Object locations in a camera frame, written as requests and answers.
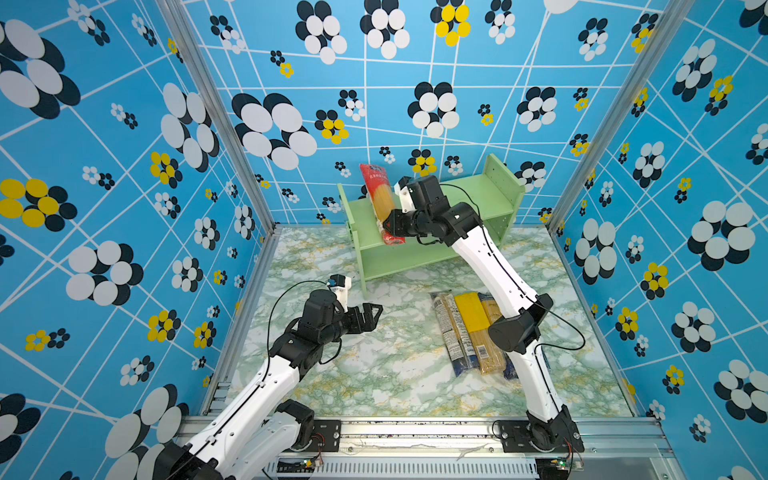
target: yellow circle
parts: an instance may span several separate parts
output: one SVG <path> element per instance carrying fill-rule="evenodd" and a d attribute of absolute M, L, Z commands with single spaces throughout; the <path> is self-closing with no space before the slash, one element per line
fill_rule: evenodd
<path fill-rule="evenodd" d="M 448 34 L 448 24 L 445 22 L 440 22 L 435 26 L 435 35 L 439 36 L 440 38 L 445 37 Z"/>
<path fill-rule="evenodd" d="M 469 32 L 472 30 L 472 26 L 469 24 L 469 22 L 464 22 L 458 24 L 458 28 L 456 29 L 456 32 L 458 33 L 459 37 L 466 37 L 469 35 Z"/>
<path fill-rule="evenodd" d="M 444 22 L 450 22 L 455 16 L 456 9 L 453 8 L 453 5 L 448 4 L 442 8 L 442 20 Z"/>
<path fill-rule="evenodd" d="M 5 198 L 0 200 L 0 215 L 5 218 L 19 218 L 24 213 L 24 206 L 18 200 Z"/>
<path fill-rule="evenodd" d="M 455 47 L 458 43 L 458 32 L 451 31 L 445 36 L 445 44 L 449 47 Z"/>
<path fill-rule="evenodd" d="M 26 191 L 24 184 L 13 178 L 6 178 L 0 183 L 0 193 L 8 198 L 21 198 Z"/>
<path fill-rule="evenodd" d="M 469 7 L 462 5 L 456 9 L 455 18 L 457 22 L 466 22 L 469 18 Z"/>
<path fill-rule="evenodd" d="M 48 185 L 43 180 L 30 178 L 27 180 L 27 192 L 33 197 L 43 198 L 48 195 Z"/>
<path fill-rule="evenodd" d="M 38 202 L 38 208 L 46 215 L 53 215 L 58 212 L 58 202 L 50 197 L 43 197 Z"/>
<path fill-rule="evenodd" d="M 40 210 L 30 208 L 22 214 L 22 222 L 27 227 L 37 228 L 45 223 L 45 215 Z"/>

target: barcode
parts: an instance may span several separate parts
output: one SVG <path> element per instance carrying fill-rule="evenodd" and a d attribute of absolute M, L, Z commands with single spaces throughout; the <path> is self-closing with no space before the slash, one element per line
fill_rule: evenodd
<path fill-rule="evenodd" d="M 477 347 L 478 356 L 481 359 L 487 359 L 490 355 L 488 354 L 488 350 L 485 348 L 485 345 L 478 345 Z"/>

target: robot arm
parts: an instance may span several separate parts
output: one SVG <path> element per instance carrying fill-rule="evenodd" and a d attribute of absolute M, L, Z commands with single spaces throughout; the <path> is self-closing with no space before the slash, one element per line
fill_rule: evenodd
<path fill-rule="evenodd" d="M 451 206 L 436 177 L 404 177 L 395 186 L 401 210 L 383 222 L 396 237 L 432 235 L 453 248 L 480 277 L 496 299 L 503 318 L 488 328 L 493 342 L 506 351 L 525 392 L 531 442 L 547 451 L 566 435 L 574 449 L 583 450 L 568 407 L 557 394 L 539 345 L 539 325 L 552 308 L 548 294 L 538 295 L 498 251 L 478 213 L 466 203 Z"/>

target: spaghetti package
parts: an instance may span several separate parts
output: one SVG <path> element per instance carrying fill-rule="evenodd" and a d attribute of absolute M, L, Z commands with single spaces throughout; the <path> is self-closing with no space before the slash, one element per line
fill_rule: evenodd
<path fill-rule="evenodd" d="M 373 203 L 373 211 L 376 213 L 376 225 L 379 226 L 379 232 L 387 245 L 400 245 L 406 242 L 404 237 L 395 237 L 384 230 L 382 222 L 386 220 L 389 213 L 395 209 L 395 201 L 392 199 L 392 187 L 389 185 L 384 167 L 379 165 L 360 164 L 362 178 L 366 181 L 366 188 Z"/>
<path fill-rule="evenodd" d="M 488 335 L 491 326 L 477 293 L 464 293 L 455 298 L 456 306 L 469 332 L 469 338 L 480 362 L 480 373 L 501 372 L 506 367 L 508 357 L 498 348 Z"/>
<path fill-rule="evenodd" d="M 468 369 L 478 368 L 478 357 L 453 295 L 450 292 L 439 292 L 430 293 L 430 296 L 432 307 L 437 314 L 442 340 L 453 365 L 453 372 L 459 376 Z"/>

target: pasta package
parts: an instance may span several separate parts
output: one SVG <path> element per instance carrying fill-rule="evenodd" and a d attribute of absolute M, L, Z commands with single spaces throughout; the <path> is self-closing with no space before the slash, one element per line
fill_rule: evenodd
<path fill-rule="evenodd" d="M 464 293 L 455 297 L 456 306 L 462 314 L 464 324 L 469 331 L 469 338 L 478 355 L 480 373 L 487 375 L 501 372 L 506 367 L 508 357 L 496 346 L 488 335 L 491 326 L 477 293 Z"/>
<path fill-rule="evenodd" d="M 395 237 L 390 232 L 384 230 L 382 225 L 382 222 L 395 209 L 395 201 L 392 199 L 392 187 L 389 185 L 389 177 L 387 177 L 386 170 L 379 165 L 360 164 L 360 171 L 371 197 L 373 211 L 376 213 L 376 225 L 382 234 L 382 240 L 387 245 L 405 243 L 405 237 Z"/>

